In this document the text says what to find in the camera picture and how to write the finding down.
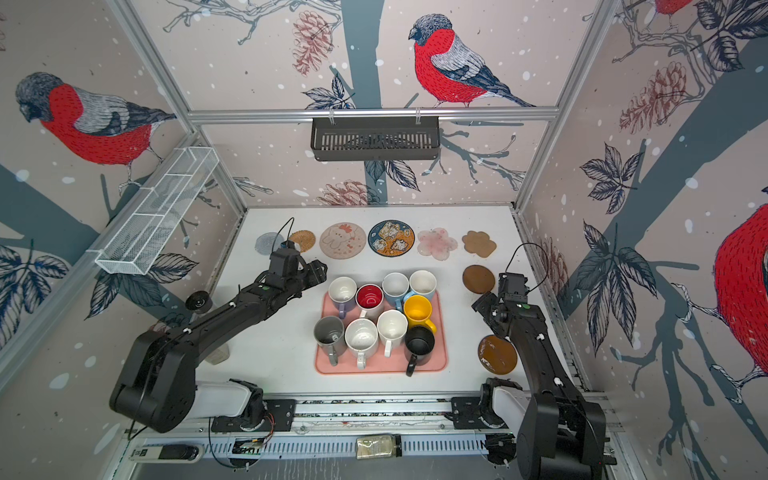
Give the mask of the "rattan round coaster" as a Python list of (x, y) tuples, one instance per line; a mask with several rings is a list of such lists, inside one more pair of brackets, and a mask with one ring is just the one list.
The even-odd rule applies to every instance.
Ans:
[(292, 241), (302, 253), (311, 250), (316, 244), (316, 236), (309, 230), (296, 231), (290, 235), (289, 240)]

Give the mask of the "grey woven round coaster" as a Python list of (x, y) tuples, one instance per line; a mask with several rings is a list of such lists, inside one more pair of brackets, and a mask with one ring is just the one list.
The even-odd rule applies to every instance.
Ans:
[(273, 251), (280, 248), (284, 241), (285, 239), (281, 234), (267, 232), (257, 238), (254, 248), (258, 254), (270, 256)]

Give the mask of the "brown round wooden coaster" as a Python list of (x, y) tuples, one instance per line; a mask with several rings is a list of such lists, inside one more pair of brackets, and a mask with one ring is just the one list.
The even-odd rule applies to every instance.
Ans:
[(463, 285), (472, 293), (491, 292), (496, 284), (494, 274), (482, 265), (471, 265), (462, 273)]

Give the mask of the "pink bunny round coaster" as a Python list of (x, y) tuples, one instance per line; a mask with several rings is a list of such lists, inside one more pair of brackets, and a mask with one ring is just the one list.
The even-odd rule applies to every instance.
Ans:
[(365, 231), (352, 222), (340, 222), (328, 227), (320, 236), (321, 251), (335, 260), (350, 259), (367, 246)]

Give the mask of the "cork flower coaster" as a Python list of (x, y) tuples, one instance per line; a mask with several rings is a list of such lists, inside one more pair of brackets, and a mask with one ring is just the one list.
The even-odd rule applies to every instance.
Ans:
[(497, 244), (483, 231), (468, 231), (463, 237), (464, 249), (481, 258), (488, 258), (497, 249)]

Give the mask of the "pink flower coaster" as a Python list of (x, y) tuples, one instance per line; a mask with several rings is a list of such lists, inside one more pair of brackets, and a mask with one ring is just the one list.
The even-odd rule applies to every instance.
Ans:
[(431, 256), (438, 261), (447, 260), (451, 252), (458, 248), (457, 241), (444, 228), (420, 231), (417, 238), (418, 252), (422, 256)]

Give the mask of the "blue cartoon round coaster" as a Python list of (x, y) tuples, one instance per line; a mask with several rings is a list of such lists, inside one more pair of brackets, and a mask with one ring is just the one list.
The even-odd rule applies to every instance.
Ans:
[(388, 258), (408, 253), (416, 237), (413, 229), (400, 220), (384, 220), (374, 225), (367, 235), (369, 247), (378, 255)]

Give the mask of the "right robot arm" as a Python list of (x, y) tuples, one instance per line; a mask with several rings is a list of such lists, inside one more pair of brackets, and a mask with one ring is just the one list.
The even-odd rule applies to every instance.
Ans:
[(516, 437), (524, 479), (601, 479), (606, 420), (568, 378), (541, 309), (485, 293), (472, 304), (499, 338), (512, 344), (525, 370), (530, 399)]

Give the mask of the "lavender mug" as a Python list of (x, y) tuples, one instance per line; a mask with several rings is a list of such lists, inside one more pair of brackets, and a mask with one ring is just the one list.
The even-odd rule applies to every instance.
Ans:
[(328, 288), (328, 297), (340, 319), (344, 320), (357, 307), (357, 291), (357, 282), (351, 277), (342, 276), (331, 282)]

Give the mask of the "grey mug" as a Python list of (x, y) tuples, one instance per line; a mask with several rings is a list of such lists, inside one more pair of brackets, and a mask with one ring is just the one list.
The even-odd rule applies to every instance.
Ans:
[(336, 367), (340, 357), (347, 351), (343, 320), (335, 316), (323, 317), (316, 322), (313, 334), (330, 365)]

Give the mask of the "red interior white mug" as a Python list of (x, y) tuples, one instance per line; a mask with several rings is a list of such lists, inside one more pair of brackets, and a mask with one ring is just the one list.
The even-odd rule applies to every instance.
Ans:
[(360, 317), (376, 322), (384, 310), (384, 293), (376, 284), (361, 286), (355, 296)]

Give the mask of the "white blue mug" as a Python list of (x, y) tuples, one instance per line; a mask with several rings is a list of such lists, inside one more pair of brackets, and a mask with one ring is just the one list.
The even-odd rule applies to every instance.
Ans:
[(437, 289), (437, 279), (427, 270), (417, 270), (409, 277), (411, 295), (420, 295), (432, 299)]

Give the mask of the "silver lid spice jar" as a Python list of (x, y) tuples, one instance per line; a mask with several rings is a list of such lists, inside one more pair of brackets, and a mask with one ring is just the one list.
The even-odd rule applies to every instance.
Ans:
[(217, 347), (206, 358), (205, 361), (211, 365), (219, 365), (230, 357), (230, 349), (227, 343)]

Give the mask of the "black white power strip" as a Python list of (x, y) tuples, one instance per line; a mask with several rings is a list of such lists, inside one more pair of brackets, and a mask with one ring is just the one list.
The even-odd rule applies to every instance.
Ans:
[(135, 463), (195, 463), (202, 457), (201, 448), (191, 444), (147, 445), (132, 450), (129, 460)]

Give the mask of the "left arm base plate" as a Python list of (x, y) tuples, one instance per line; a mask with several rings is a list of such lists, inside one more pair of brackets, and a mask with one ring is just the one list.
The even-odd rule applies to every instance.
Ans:
[(213, 433), (288, 432), (291, 430), (296, 401), (258, 399), (251, 401), (236, 417), (218, 416), (212, 421)]

